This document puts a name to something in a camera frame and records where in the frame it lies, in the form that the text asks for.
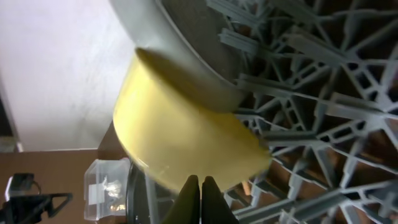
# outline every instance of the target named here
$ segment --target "black cable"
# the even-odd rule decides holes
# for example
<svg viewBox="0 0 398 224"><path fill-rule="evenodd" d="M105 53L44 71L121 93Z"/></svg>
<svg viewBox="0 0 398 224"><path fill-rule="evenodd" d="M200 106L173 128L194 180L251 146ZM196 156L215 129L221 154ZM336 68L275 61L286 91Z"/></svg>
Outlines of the black cable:
<svg viewBox="0 0 398 224"><path fill-rule="evenodd" d="M134 214L134 193L136 191L137 179L138 179L139 169L138 166L131 163L131 168L129 171L129 176L127 180L126 189L126 216L127 224L136 224L136 216Z"/></svg>
<svg viewBox="0 0 398 224"><path fill-rule="evenodd" d="M34 181L34 180L33 180L33 183L32 183L32 184L34 184L34 185L37 187L37 190L39 191L38 194L42 194L42 188L40 187L40 185L39 185L36 181Z"/></svg>

